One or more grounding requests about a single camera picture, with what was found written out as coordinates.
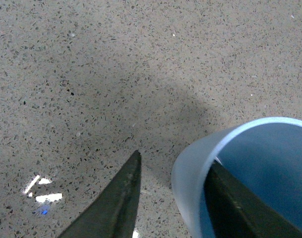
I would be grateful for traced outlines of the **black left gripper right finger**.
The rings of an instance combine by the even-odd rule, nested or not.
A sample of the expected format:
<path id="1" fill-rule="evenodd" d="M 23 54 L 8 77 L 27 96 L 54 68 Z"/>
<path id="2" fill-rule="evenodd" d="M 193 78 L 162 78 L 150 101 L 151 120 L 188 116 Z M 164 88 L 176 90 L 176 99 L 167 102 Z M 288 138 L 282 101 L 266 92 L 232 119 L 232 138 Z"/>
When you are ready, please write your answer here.
<path id="1" fill-rule="evenodd" d="M 300 229 L 218 162 L 213 162 L 209 169 L 204 195 L 217 238 L 302 238 Z"/>

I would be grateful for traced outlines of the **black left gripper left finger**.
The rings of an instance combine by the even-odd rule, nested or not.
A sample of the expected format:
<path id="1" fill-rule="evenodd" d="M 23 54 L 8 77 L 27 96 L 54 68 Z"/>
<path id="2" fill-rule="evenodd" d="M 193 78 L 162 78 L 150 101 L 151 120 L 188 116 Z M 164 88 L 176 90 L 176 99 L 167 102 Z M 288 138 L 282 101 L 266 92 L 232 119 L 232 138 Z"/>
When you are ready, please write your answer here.
<path id="1" fill-rule="evenodd" d="M 130 158 L 101 192 L 60 235 L 60 238 L 131 238 L 141 188 L 141 154 Z"/>

